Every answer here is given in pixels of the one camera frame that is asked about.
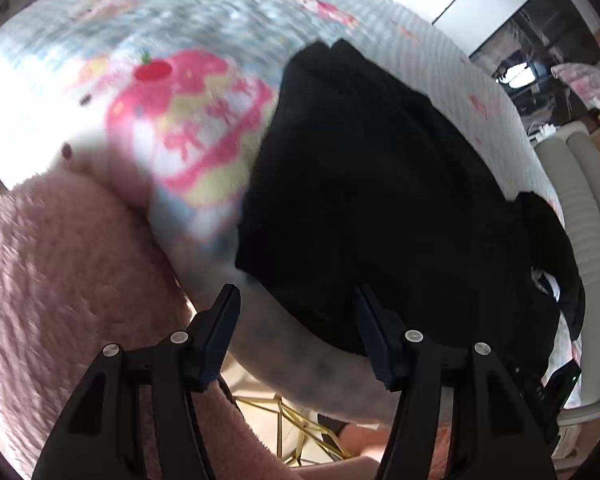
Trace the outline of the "black zip jacket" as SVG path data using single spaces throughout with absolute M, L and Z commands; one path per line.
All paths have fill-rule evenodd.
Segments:
M 236 266 L 332 346 L 362 353 L 369 294 L 442 344 L 546 358 L 559 313 L 531 273 L 542 197 L 506 197 L 423 94 L 345 41 L 286 65 L 238 226 Z

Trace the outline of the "white and blue garment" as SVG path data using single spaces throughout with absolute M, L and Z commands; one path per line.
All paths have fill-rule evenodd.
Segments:
M 532 268 L 530 271 L 532 298 L 538 304 L 550 304 L 555 308 L 560 307 L 562 289 L 557 278 L 544 270 Z

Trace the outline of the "black garment pile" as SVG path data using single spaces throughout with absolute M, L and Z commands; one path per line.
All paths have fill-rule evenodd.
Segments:
M 585 290 L 569 236 L 552 205 L 538 194 L 520 192 L 508 203 L 508 211 L 516 263 L 521 265 L 529 282 L 532 322 L 540 330 L 539 335 L 532 338 L 540 348 L 532 354 L 541 359 L 538 373 L 542 375 L 550 366 L 559 327 L 567 332 L 569 347 L 579 340 L 584 324 Z M 557 278 L 562 289 L 559 308 L 533 300 L 532 268 L 544 270 Z

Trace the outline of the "white padded headboard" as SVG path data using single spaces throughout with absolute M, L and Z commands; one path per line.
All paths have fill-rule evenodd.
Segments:
M 582 122 L 572 122 L 535 153 L 557 192 L 585 289 L 581 405 L 559 416 L 562 426 L 574 426 L 600 419 L 600 151 Z

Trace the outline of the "dark cluttered shelf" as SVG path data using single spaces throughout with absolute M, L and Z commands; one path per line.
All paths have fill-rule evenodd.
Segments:
M 528 134 L 588 114 L 552 74 L 564 63 L 595 65 L 600 47 L 571 0 L 528 0 L 470 57 L 512 100 Z

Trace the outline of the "checkered cartoon bed quilt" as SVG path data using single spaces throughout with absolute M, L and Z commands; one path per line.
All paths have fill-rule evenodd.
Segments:
M 443 32 L 391 0 L 35 0 L 0 27 L 0 180 L 64 167 L 147 214 L 196 306 L 242 289 L 230 351 L 287 399 L 386 422 L 398 398 L 362 356 L 312 335 L 237 270 L 242 196 L 283 71 L 308 44 L 346 40 L 422 92 L 503 194 L 554 186 L 504 90 Z

